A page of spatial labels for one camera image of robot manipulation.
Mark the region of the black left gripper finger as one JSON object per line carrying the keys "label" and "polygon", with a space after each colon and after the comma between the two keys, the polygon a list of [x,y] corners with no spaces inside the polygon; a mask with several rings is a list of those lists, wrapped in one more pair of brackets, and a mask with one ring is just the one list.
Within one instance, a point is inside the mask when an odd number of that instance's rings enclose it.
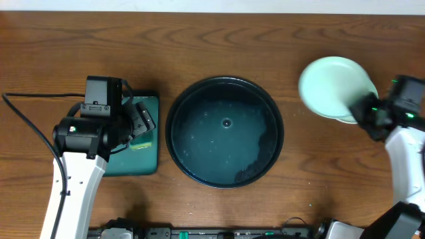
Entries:
{"label": "black left gripper finger", "polygon": [[135,123],[136,132],[148,132],[154,130],[156,128],[156,124],[147,110],[146,105],[143,102],[138,102],[135,105],[135,108],[138,113]]}
{"label": "black left gripper finger", "polygon": [[137,138],[140,135],[144,134],[148,130],[147,119],[146,119],[147,110],[140,105],[131,105],[129,107],[129,116],[132,121],[132,133],[133,138]]}

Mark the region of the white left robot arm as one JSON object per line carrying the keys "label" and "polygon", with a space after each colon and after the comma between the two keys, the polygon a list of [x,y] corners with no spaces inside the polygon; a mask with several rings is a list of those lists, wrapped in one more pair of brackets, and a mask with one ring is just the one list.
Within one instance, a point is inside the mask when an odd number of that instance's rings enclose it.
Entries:
{"label": "white left robot arm", "polygon": [[110,157],[87,159],[84,153],[64,153],[60,158],[67,176],[67,191],[56,238],[86,238],[92,207],[103,176],[151,175],[157,170],[158,129],[135,139],[126,149]]}

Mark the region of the green yellow sponge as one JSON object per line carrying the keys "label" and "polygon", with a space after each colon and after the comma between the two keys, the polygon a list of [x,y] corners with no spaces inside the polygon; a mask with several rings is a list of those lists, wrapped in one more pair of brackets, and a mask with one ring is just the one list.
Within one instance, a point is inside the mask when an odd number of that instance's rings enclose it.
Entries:
{"label": "green yellow sponge", "polygon": [[129,148],[132,150],[144,149],[147,147],[151,147],[153,144],[153,134],[151,131],[140,135],[137,138],[134,138],[129,143]]}

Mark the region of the green plate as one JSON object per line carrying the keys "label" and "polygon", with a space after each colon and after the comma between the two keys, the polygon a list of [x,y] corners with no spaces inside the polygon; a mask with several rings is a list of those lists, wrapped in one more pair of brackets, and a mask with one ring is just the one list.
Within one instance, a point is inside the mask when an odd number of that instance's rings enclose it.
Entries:
{"label": "green plate", "polygon": [[308,64],[302,71],[298,92],[313,113],[343,123],[356,124],[349,105],[372,92],[375,85],[364,68],[340,56],[328,56]]}
{"label": "green plate", "polygon": [[338,85],[337,99],[343,110],[343,115],[337,120],[357,124],[357,120],[364,120],[372,111],[378,92],[366,72],[352,73]]}

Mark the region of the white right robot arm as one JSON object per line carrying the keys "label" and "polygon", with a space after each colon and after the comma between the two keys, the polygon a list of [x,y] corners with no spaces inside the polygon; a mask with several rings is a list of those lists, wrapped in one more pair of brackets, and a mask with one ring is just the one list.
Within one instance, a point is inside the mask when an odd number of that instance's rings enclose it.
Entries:
{"label": "white right robot arm", "polygon": [[384,142],[392,170],[394,206],[360,238],[424,237],[424,118],[417,96],[378,99],[370,93],[349,107],[361,128]]}

